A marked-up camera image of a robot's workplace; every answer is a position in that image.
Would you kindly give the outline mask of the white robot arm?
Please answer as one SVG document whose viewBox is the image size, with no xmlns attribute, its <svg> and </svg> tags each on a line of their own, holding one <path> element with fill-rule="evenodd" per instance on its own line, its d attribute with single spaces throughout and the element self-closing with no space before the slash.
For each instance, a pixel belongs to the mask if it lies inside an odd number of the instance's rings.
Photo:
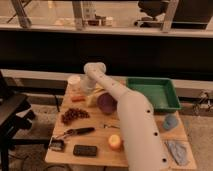
<svg viewBox="0 0 213 171">
<path fill-rule="evenodd" d="M 152 104 L 145 95 L 129 89 L 105 72 L 106 65 L 102 62 L 86 63 L 83 91 L 91 92 L 98 83 L 117 101 L 129 171 L 166 171 L 169 161 Z"/>
</svg>

